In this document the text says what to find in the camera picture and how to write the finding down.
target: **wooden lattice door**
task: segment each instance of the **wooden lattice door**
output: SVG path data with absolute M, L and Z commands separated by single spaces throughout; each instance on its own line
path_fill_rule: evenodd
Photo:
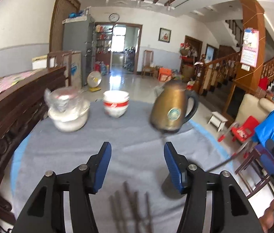
M 68 18 L 72 12 L 80 9 L 78 0 L 56 0 L 50 26 L 49 51 L 62 51 L 63 24 L 62 21 Z

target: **stair railing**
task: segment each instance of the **stair railing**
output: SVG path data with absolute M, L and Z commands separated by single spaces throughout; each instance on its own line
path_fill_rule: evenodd
M 274 57 L 263 64 L 261 78 L 267 77 L 269 82 L 274 81 Z
M 226 20 L 226 23 L 229 24 L 229 28 L 232 30 L 235 39 L 237 40 L 237 47 L 242 47 L 243 45 L 243 35 L 244 31 L 241 29 L 235 20 Z
M 227 85 L 228 80 L 234 79 L 240 58 L 241 52 L 236 52 L 204 64 L 199 94 L 205 96 L 208 91 L 213 92 L 216 87 Z

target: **gray refrigerator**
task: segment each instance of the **gray refrigerator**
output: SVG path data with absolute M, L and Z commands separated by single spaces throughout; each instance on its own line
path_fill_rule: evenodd
M 95 20 L 90 15 L 86 16 L 86 20 L 84 17 L 83 21 L 69 22 L 63 26 L 63 51 L 81 51 L 83 86 L 87 84 L 87 76 L 93 71 L 95 62 L 96 36 L 94 29 Z

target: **small step stool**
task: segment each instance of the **small step stool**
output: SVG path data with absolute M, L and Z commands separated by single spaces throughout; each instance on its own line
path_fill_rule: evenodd
M 212 123 L 218 128 L 217 132 L 220 132 L 227 121 L 228 119 L 226 119 L 222 114 L 218 113 L 217 111 L 214 111 L 212 112 L 212 117 L 209 119 L 208 124 Z

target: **bright window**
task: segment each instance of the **bright window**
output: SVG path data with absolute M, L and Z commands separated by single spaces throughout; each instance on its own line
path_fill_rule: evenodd
M 126 27 L 116 26 L 113 29 L 111 51 L 124 51 Z

